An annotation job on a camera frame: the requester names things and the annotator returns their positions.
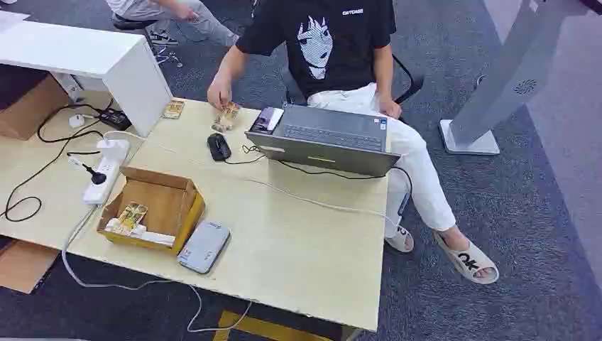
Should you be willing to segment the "person's right hand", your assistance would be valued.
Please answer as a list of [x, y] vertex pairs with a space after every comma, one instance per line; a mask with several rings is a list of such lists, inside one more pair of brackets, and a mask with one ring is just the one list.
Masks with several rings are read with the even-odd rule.
[[214, 108], [223, 110], [231, 102], [231, 80], [216, 76], [207, 90], [207, 101]]

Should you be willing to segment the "person's left hand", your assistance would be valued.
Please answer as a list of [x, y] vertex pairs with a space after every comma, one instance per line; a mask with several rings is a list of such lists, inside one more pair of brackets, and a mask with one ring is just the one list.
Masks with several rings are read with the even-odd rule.
[[402, 114], [400, 105], [395, 102], [390, 96], [378, 96], [378, 108], [381, 114], [384, 114], [393, 119], [399, 119]]

